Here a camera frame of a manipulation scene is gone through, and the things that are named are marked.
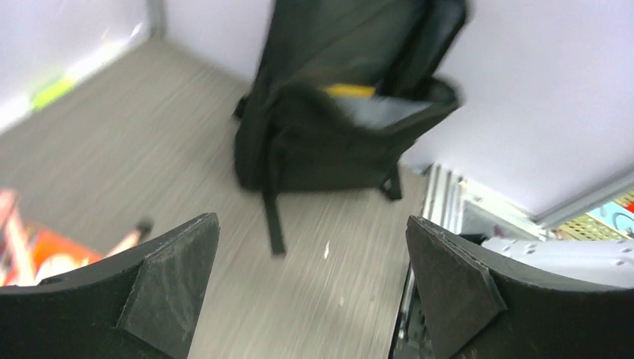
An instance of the black backpack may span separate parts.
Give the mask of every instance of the black backpack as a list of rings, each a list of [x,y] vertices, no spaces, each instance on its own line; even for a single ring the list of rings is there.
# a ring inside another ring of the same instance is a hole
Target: black backpack
[[[401,154],[460,105],[432,75],[466,22],[465,1],[276,1],[253,88],[234,112],[238,181],[263,193],[274,254],[286,252],[280,192],[401,198]],[[377,96],[323,91],[335,84]]]

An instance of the backpack strap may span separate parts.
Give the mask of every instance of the backpack strap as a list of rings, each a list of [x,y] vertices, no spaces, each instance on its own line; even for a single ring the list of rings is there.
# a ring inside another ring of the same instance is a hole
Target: backpack strap
[[[236,104],[236,109],[233,110],[233,118],[240,121],[242,119],[242,115],[244,115],[244,110],[247,108],[247,101],[249,100],[249,95],[244,95]]]
[[[264,202],[264,210],[266,212],[268,235],[271,240],[271,252],[273,252],[274,256],[284,256],[286,255],[286,246],[284,245],[280,213],[277,210],[277,185],[280,180],[281,171],[277,155],[278,152],[275,146],[270,146],[266,158],[268,175],[266,176],[264,189],[262,191],[262,201]]]
[[[390,172],[387,174],[387,178],[379,187],[381,192],[385,194],[388,200],[400,200],[403,198],[403,192],[401,190],[401,177],[398,174],[398,165],[394,165]]]

